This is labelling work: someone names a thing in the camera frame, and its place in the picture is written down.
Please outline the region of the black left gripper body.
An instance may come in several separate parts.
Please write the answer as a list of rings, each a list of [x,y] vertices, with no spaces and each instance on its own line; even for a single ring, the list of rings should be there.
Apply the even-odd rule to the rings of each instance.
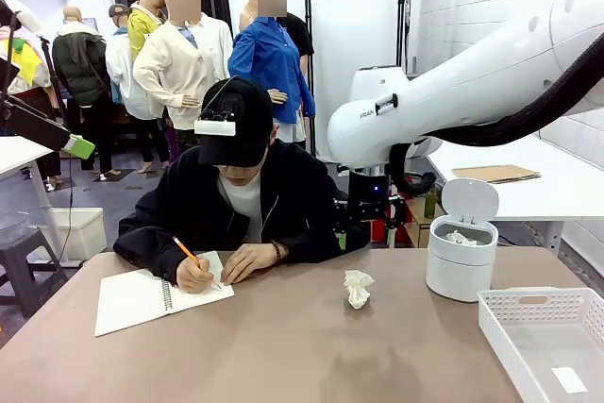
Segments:
[[[13,109],[13,105],[8,100],[8,87],[13,79],[18,75],[20,68],[13,63],[7,61],[6,58],[0,59],[1,63],[1,122],[5,123]]]

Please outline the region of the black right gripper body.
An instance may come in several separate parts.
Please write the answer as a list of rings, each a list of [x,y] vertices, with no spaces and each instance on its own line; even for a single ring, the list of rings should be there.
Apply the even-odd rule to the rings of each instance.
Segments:
[[[369,173],[350,171],[345,200],[335,200],[340,223],[382,220],[403,223],[406,218],[405,199],[392,191],[391,177],[377,170]]]

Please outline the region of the person's left hand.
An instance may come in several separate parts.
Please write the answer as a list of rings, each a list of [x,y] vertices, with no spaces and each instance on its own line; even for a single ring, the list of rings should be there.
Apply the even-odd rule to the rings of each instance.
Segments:
[[[276,264],[281,257],[278,245],[272,243],[246,243],[227,260],[221,282],[226,285],[239,283],[255,271]]]

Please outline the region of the person's right hand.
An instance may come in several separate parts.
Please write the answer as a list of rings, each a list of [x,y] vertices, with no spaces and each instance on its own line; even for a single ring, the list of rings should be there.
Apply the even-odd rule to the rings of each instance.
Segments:
[[[176,269],[176,285],[187,293],[199,294],[210,288],[212,282],[210,262],[206,259],[186,258]]]

